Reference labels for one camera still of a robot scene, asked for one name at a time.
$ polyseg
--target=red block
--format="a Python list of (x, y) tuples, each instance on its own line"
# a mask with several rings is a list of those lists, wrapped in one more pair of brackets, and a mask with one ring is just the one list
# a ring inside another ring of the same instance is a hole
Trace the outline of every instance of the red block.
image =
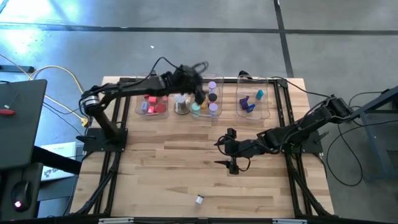
[(149, 106), (148, 107), (148, 113), (155, 113), (155, 107), (154, 106)]
[(157, 103), (157, 97), (156, 96), (150, 96), (148, 97), (148, 102), (150, 104), (156, 104)]
[(163, 103), (159, 103), (155, 107), (155, 112), (156, 113), (163, 113), (165, 110), (166, 110), (166, 104), (163, 104)]

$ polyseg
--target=black metal frame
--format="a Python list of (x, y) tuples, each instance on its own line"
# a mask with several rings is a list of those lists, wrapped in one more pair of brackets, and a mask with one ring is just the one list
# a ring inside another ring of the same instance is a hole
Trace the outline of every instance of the black metal frame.
[[(236, 78), (225, 78), (224, 80), (225, 83), (236, 83), (237, 79)], [(269, 80), (270, 84), (273, 84), (274, 90), (275, 90), (275, 98), (277, 102), (277, 110), (278, 110), (278, 116), (279, 116), (279, 123), (280, 126), (285, 126), (285, 120), (284, 120), (284, 112), (282, 108), (282, 100), (280, 97), (280, 87), (282, 87), (282, 91), (284, 94), (285, 102), (286, 102), (286, 108), (287, 108), (287, 116), (289, 118), (289, 122), (293, 123), (294, 122), (294, 117), (293, 117), (293, 110), (292, 110), (292, 105), (290, 102), (290, 95), (289, 95), (289, 89), (287, 87), (286, 82), (283, 82), (281, 80)], [(123, 109), (123, 115), (122, 115), (122, 121), (121, 121), (121, 127), (125, 128), (126, 123), (127, 123), (127, 115), (129, 111), (129, 104), (130, 104), (131, 97), (126, 97), (126, 101), (124, 104), (124, 109)], [(113, 111), (113, 116), (112, 116), (112, 122), (116, 122), (116, 119), (118, 117), (118, 112), (119, 112), (119, 107), (120, 107), (121, 99), (117, 98), (114, 106), (114, 111)], [(121, 158), (121, 152), (115, 152), (115, 158), (113, 163), (116, 163), (116, 174), (112, 176), (110, 186), (109, 186), (109, 192), (108, 192), (108, 199), (106, 202), (106, 207), (103, 213), (100, 213), (101, 210), (101, 202), (102, 202), (102, 193), (98, 200), (95, 203), (95, 207), (93, 210), (93, 214), (74, 214), (74, 215), (69, 215), (66, 217), (53, 217), (53, 218), (38, 218), (38, 219), (33, 219), (33, 220), (24, 220), (24, 223), (99, 223), (99, 220), (102, 218), (112, 218), (111, 217), (111, 211), (112, 211), (112, 206), (113, 206), (113, 198), (114, 198), (114, 191), (116, 188), (116, 181), (117, 181), (117, 170), (119, 167), (119, 162)], [(108, 166), (109, 166), (109, 158), (110, 158), (111, 152), (105, 152), (105, 157), (103, 161), (103, 166), (102, 166), (102, 171), (100, 175), (100, 182), (106, 177), (106, 174), (108, 173)], [(303, 220), (307, 221), (307, 223), (379, 223), (379, 222), (371, 222), (371, 221), (363, 221), (363, 220), (352, 220), (352, 219), (345, 219), (345, 218), (338, 218), (336, 216), (329, 215), (326, 211), (322, 210), (317, 210), (317, 213), (319, 216), (313, 216), (312, 215), (312, 208), (311, 204), (317, 204), (318, 202), (314, 201), (314, 198), (311, 191), (306, 187), (305, 183), (305, 175), (304, 175), (304, 169), (303, 169), (303, 162), (300, 154), (296, 154), (297, 156), (297, 169), (298, 171), (295, 170), (293, 163), (292, 163), (292, 158), (291, 158), (291, 153), (289, 151), (285, 151), (285, 160), (287, 164), (287, 173), (289, 177), (289, 184), (290, 184), (290, 193), (292, 195), (292, 203), (293, 203), (293, 210), (294, 210), (294, 215), (295, 217), (290, 219), (290, 220)], [(295, 181), (299, 184), (300, 188), (303, 191), (304, 195), (304, 202), (305, 202), (305, 211), (306, 214), (303, 214), (300, 210), (299, 207), (299, 199), (297, 197), (297, 189), (295, 185)], [(284, 219), (273, 219), (273, 218), (180, 218), (180, 217), (134, 217), (134, 218), (126, 218), (130, 219), (130, 221), (134, 222), (151, 222), (151, 223), (157, 223), (162, 224), (162, 222), (172, 222), (172, 223), (197, 223), (197, 224), (208, 224), (208, 223), (283, 223)]]

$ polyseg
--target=computer mouse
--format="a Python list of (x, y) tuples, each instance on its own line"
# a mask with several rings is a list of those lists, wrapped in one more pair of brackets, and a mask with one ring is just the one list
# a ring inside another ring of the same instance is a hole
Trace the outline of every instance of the computer mouse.
[(13, 186), (11, 190), (11, 203), (17, 212), (24, 212), (29, 209), (32, 203), (29, 181), (21, 180)]

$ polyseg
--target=pink block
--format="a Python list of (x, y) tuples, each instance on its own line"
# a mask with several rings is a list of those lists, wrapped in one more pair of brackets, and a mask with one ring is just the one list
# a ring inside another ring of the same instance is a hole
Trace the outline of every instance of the pink block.
[(155, 113), (155, 107), (154, 106), (149, 106), (148, 107), (148, 113)]
[(148, 102), (150, 104), (156, 104), (157, 103), (157, 97), (156, 96), (150, 96), (148, 97)]

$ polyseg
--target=yellow cable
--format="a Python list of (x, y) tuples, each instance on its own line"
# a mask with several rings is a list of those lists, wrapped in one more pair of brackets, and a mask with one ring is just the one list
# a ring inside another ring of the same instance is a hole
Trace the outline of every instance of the yellow cable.
[[(60, 66), (56, 66), (56, 65), (49, 65), (43, 68), (40, 68), (38, 70), (36, 70), (34, 73), (32, 73), (31, 75), (28, 75), (23, 69), (21, 69), (20, 66), (18, 66), (16, 63), (14, 63), (12, 60), (8, 59), (6, 56), (4, 56), (3, 54), (0, 54), (0, 56), (2, 56), (4, 59), (6, 59), (7, 61), (11, 62), (13, 65), (15, 65), (21, 72), (23, 72), (25, 75), (28, 76), (29, 80), (33, 80), (34, 78), (32, 78), (34, 75), (38, 74), (39, 72), (41, 72), (42, 70), (45, 70), (46, 68), (59, 68), (62, 69), (64, 71), (66, 71), (67, 73), (69, 73), (73, 79), (75, 80), (77, 87), (79, 88), (80, 92), (83, 93), (83, 89), (80, 86), (79, 81), (77, 80), (76, 76), (69, 70), (67, 70), (66, 68), (60, 67)], [(69, 109), (68, 107), (66, 107), (65, 105), (59, 103), (58, 101), (56, 101), (55, 99), (45, 95), (45, 97), (49, 100), (51, 100), (52, 102), (54, 102), (55, 104), (61, 106), (62, 108), (64, 108), (65, 110), (71, 112), (72, 114), (74, 114), (76, 117), (78, 117), (81, 120), (81, 123), (83, 126), (86, 126), (88, 124), (88, 120), (87, 118), (83, 118), (81, 116), (79, 116), (78, 114), (76, 114), (74, 111), (72, 111), (71, 109)]]

